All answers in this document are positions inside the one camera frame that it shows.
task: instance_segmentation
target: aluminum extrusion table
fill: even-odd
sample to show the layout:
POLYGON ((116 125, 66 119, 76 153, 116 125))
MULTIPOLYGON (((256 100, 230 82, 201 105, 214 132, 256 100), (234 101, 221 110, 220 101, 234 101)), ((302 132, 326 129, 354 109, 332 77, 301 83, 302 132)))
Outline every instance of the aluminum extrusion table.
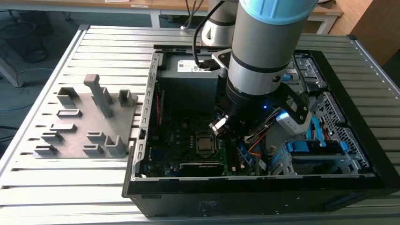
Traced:
MULTIPOLYGON (((400 224, 400 193, 333 212, 265 216, 145 218, 121 195, 126 158, 34 159, 45 111, 62 86, 84 90, 85 74, 98 74, 109 91, 129 89, 144 100, 153 44, 189 45, 193 31, 90 26, 78 30, 0 161, 1 224, 314 223, 400 224)), ((298 49, 324 51, 338 79, 400 172, 400 91, 357 41, 302 35, 298 49)), ((132 122, 137 134, 141 108, 132 122)))

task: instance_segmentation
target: robotic arm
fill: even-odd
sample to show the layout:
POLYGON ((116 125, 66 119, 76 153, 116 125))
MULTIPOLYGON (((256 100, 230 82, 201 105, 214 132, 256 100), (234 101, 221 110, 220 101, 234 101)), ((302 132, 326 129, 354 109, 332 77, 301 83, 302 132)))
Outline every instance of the robotic arm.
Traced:
MULTIPOLYGON (((230 2, 224 4, 214 11, 220 21, 222 15, 228 14, 226 8, 232 10, 234 5, 230 2)), ((216 135, 224 132, 229 122, 228 127, 232 122, 242 124, 244 121, 250 122, 268 116, 265 109, 270 105, 277 105, 297 124, 304 124, 309 113, 308 106, 286 84, 281 83, 281 78, 316 5, 317 0, 238 1, 232 50, 228 57, 224 57, 229 61, 218 62, 229 69, 224 116, 209 125, 216 135)), ((208 33, 209 30, 202 30, 201 39, 205 44, 208 33)))

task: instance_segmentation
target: wire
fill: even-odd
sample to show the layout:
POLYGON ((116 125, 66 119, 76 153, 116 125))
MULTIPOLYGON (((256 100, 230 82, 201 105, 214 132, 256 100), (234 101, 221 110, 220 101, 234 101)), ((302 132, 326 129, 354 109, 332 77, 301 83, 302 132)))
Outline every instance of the wire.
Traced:
POLYGON ((50 68, 32 68, 32 69, 25 69, 25 70, 20 71, 18 74, 25 73, 25 72, 32 71, 32 70, 48 70, 50 72, 54 71, 50 68))
POLYGON ((193 58, 194 58, 194 63, 198 66, 198 68, 205 69, 205 65, 198 62, 198 57, 197 57, 197 52, 196 52, 196 39, 197 39, 197 35, 200 32, 200 29, 202 28, 205 22, 208 21, 208 19, 210 18, 212 14, 214 13, 214 11, 217 11, 217 9, 220 8, 220 6, 224 4, 224 1, 220 1, 217 3, 217 5, 213 7, 213 9, 209 11, 209 13, 206 14, 205 18, 202 19, 201 23, 198 24, 196 31, 194 31, 194 36, 193 36, 193 43, 192 43, 192 51, 193 51, 193 58))
POLYGON ((192 8, 192 13, 189 15, 189 22, 188 22, 188 25, 185 26, 185 28, 188 28, 190 23, 192 23, 192 18, 193 18, 193 14, 194 14, 194 7, 196 7, 196 0, 193 1, 193 8, 192 8))
POLYGON ((185 30, 186 28, 190 27, 192 18, 193 18, 193 16, 194 16, 196 12, 198 11, 198 9, 200 9, 202 3, 204 3, 204 0, 201 0, 201 2, 200 2, 200 4, 198 4, 198 6, 197 6, 194 12, 192 12, 192 14, 189 13, 189 6, 188 6, 188 4, 186 4, 186 9, 188 9, 188 13, 189 13, 189 18, 186 19, 185 23, 184 23, 182 26, 180 27, 182 30, 185 30))
POLYGON ((305 80, 304 80, 304 77, 302 77, 302 74, 301 74, 301 71, 300 71, 300 68, 298 68, 298 64, 297 64, 297 60, 296 60, 294 54, 292 56, 292 61, 293 61, 293 66, 294 66, 296 72, 298 74, 298 78, 301 80, 301 85, 302 85, 304 92, 308 92, 305 80))
POLYGON ((252 149, 256 147, 256 145, 258 144, 258 142, 262 140, 262 138, 265 137, 266 133, 268 133, 268 131, 261 135, 261 137, 257 139, 257 141, 256 141, 256 142, 253 143, 253 145, 250 146, 249 151, 248 151, 248 153, 249 153, 250 155, 252 155, 252 154, 257 154, 257 153, 253 153, 253 152, 250 152, 250 151, 252 151, 252 149))
POLYGON ((48 70, 48 71, 54 71, 53 69, 50 69, 50 68, 30 68, 30 69, 25 69, 25 70, 22 70, 22 71, 20 71, 20 72, 17 72, 16 71, 16 68, 6 62, 6 64, 12 67, 12 69, 13 69, 13 71, 14 71, 14 73, 16 73, 16 76, 17 76, 17 88, 20 89, 20 90, 24 90, 25 89, 25 87, 21 87, 20 86, 20 77, 18 77, 18 75, 20 74, 22 74, 22 73, 25 73, 25 72, 28 72, 28 71, 32 71, 32 70, 48 70))
POLYGON ((20 109, 28 108, 28 107, 29 107, 29 106, 32 106, 32 105, 33 105, 33 103, 32 103, 32 104, 29 104, 29 105, 25 105, 25 106, 17 107, 17 108, 0 109, 0 111, 13 111, 13 110, 20 110, 20 109))
POLYGON ((188 14, 190 15, 190 10, 189 10, 189 3, 188 3, 188 0, 185 0, 186 2, 186 10, 188 10, 188 14))
POLYGON ((13 139, 13 137, 12 137, 12 138, 9 138, 9 139, 1 140, 1 141, 0 141, 0 143, 2 143, 2 142, 8 142, 8 141, 10 141, 12 139, 13 139))
POLYGON ((0 137, 0 140, 5 139, 5 138, 10 138, 13 137, 14 135, 9 135, 9 136, 5 136, 5 137, 0 137))

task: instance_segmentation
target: black cable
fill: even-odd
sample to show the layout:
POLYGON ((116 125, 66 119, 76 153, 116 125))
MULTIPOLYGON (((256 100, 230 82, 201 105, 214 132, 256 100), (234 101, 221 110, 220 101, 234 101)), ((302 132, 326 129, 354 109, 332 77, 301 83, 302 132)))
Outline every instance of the black cable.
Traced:
POLYGON ((193 58, 194 58, 194 63, 198 66, 198 68, 201 69, 208 69, 209 67, 204 64, 198 62, 198 57, 197 57, 197 52, 196 52, 196 39, 197 39, 197 35, 198 32, 205 24, 205 22, 208 21, 208 19, 210 18, 212 14, 214 13, 214 11, 217 11, 218 7, 224 4, 224 1, 220 1, 217 3, 217 5, 213 7, 213 9, 210 10, 210 12, 206 14, 204 20, 201 21, 201 23, 198 24, 198 27, 196 28, 194 31, 194 36, 193 36, 193 43, 192 43, 192 51, 193 51, 193 58))
POLYGON ((296 61, 296 56, 294 56, 294 54, 293 54, 293 56, 292 56, 292 61, 293 61, 293 67, 294 67, 296 72, 297 72, 297 74, 298 74, 298 78, 300 78, 300 80, 301 80, 301 85, 302 85, 304 92, 308 92, 305 80, 304 80, 302 73, 301 73, 300 68, 298 68, 298 64, 297 64, 297 61, 296 61))
POLYGON ((192 8, 192 13, 189 15, 189 22, 188 22, 186 28, 189 27, 189 25, 192 23, 192 18, 193 18, 193 15, 194 15, 194 8, 196 8, 196 1, 193 1, 193 8, 192 8))
POLYGON ((200 4, 197 5, 197 8, 196 8, 194 12, 192 13, 192 15, 189 15, 189 17, 188 17, 185 23, 182 24, 182 27, 189 28, 192 17, 194 16, 196 12, 198 11, 198 9, 200 9, 202 3, 204 3, 204 0, 201 0, 200 4))
POLYGON ((186 10, 188 10, 188 14, 189 14, 189 16, 190 16, 190 10, 189 10, 188 0, 185 0, 185 2, 186 2, 186 10))

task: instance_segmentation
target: desk leg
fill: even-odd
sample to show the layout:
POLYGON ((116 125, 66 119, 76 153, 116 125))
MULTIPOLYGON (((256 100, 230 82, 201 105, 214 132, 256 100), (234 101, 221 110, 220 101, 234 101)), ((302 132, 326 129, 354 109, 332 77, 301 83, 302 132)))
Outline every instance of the desk leg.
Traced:
POLYGON ((0 57, 0 73, 5 77, 5 79, 10 82, 14 87, 22 86, 24 82, 17 80, 17 74, 13 68, 8 65, 4 59, 0 57))
POLYGON ((160 28, 160 10, 150 10, 149 16, 150 16, 150 26, 153 28, 160 28))
POLYGON ((336 22, 337 17, 336 16, 326 16, 325 20, 322 21, 317 34, 329 34, 329 31, 333 27, 333 24, 336 22))

